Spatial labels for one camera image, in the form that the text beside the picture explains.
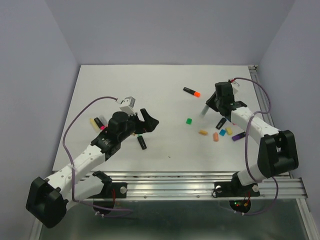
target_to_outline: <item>light purple wall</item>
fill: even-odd
[[[294,0],[46,0],[81,64],[257,64]]]
[[[297,0],[262,58],[258,74],[276,127],[295,134],[309,208],[320,229],[320,1]]]
[[[78,64],[44,0],[0,3],[0,239],[29,239],[32,180],[52,169]]]

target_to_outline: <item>white table surface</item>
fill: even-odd
[[[64,130],[92,100],[102,96],[132,96],[136,99],[134,109],[137,112],[146,108],[160,122],[154,132],[143,135],[147,149],[142,150],[137,137],[130,136],[113,157],[94,171],[241,171],[245,169],[244,138],[233,142],[226,134],[219,136],[219,142],[214,142],[213,133],[219,132],[215,126],[222,117],[210,109],[204,119],[199,118],[206,100],[215,91],[215,83],[234,77],[250,78],[248,67],[82,65]],[[243,80],[237,82],[240,87],[235,100],[243,101],[253,112],[260,109],[253,84]],[[186,93],[184,87],[200,92],[201,97]],[[74,158],[98,135],[89,118],[104,115],[109,120],[114,112],[120,110],[119,106],[110,99],[100,100],[75,122],[66,137],[66,145]],[[187,118],[192,119],[192,125],[186,124]],[[243,132],[230,122],[225,127],[231,127],[233,135]],[[198,134],[200,129],[207,131],[208,135]],[[250,164],[257,160],[258,150],[258,145],[250,138]],[[53,171],[58,171],[68,162],[60,142]]]

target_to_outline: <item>black marker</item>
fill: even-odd
[[[100,119],[98,117],[96,117],[94,119],[94,122],[98,125],[98,127],[100,128],[100,130],[105,129],[105,125],[100,121]]]
[[[188,94],[192,94],[193,96],[196,96],[197,98],[199,98],[201,96],[200,92],[191,90],[190,88],[184,87],[183,91],[187,92]]]
[[[222,126],[226,123],[227,119],[225,119],[224,117],[221,118],[221,120],[219,121],[219,123],[215,126],[216,129],[220,130],[222,128]]]
[[[144,138],[142,137],[142,135],[139,135],[139,136],[137,137],[137,139],[138,139],[138,141],[139,141],[139,144],[140,144],[142,150],[147,149],[147,145],[146,145],[145,140],[144,140]]]

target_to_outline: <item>orange highlighter cap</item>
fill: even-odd
[[[196,91],[193,95],[199,98],[201,96],[201,93]]]

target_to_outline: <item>green cube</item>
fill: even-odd
[[[192,119],[191,119],[191,118],[188,118],[185,123],[191,125]]]

